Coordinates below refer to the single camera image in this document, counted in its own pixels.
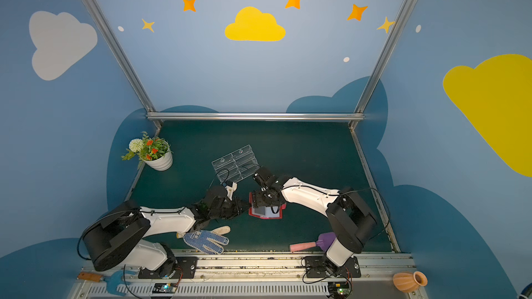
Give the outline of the red card holder wallet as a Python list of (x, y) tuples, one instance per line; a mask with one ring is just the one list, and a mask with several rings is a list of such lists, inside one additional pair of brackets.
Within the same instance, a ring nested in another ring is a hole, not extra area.
[(249, 209), (249, 215), (259, 218), (261, 220), (279, 220), (283, 218), (283, 210), (286, 208), (286, 204), (280, 207), (251, 207)]

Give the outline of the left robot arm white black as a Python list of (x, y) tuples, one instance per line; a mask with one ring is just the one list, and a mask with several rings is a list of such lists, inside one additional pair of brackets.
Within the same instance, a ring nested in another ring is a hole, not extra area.
[(174, 233), (189, 247), (219, 255), (229, 239), (206, 230), (212, 220), (231, 220), (248, 213), (251, 205), (234, 195), (235, 188), (210, 188), (205, 197), (177, 209), (153, 209), (127, 200), (87, 227), (79, 239), (96, 271), (117, 266), (137, 266), (169, 277), (177, 266), (172, 250), (148, 242), (153, 235)]

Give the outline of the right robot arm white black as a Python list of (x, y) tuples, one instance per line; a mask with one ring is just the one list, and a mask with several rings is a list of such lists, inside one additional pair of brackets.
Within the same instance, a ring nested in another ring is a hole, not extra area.
[(318, 187), (296, 177), (277, 177), (266, 167), (253, 175), (260, 190), (252, 192), (252, 206), (274, 207), (297, 203), (328, 219), (335, 240), (325, 251), (324, 267), (335, 271), (354, 254), (362, 252), (378, 225), (378, 218), (368, 203), (354, 190)]

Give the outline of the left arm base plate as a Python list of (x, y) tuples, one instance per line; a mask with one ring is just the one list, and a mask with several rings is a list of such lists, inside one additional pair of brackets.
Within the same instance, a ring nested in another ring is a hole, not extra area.
[(155, 270), (141, 268), (138, 274), (139, 279), (192, 279), (198, 264), (196, 257), (174, 257), (163, 263)]

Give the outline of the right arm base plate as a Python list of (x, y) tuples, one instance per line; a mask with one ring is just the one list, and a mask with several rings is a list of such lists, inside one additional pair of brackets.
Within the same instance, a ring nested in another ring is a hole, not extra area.
[(305, 278), (360, 278), (361, 270), (356, 257), (350, 257), (341, 267), (329, 262), (324, 256), (305, 256), (302, 258)]

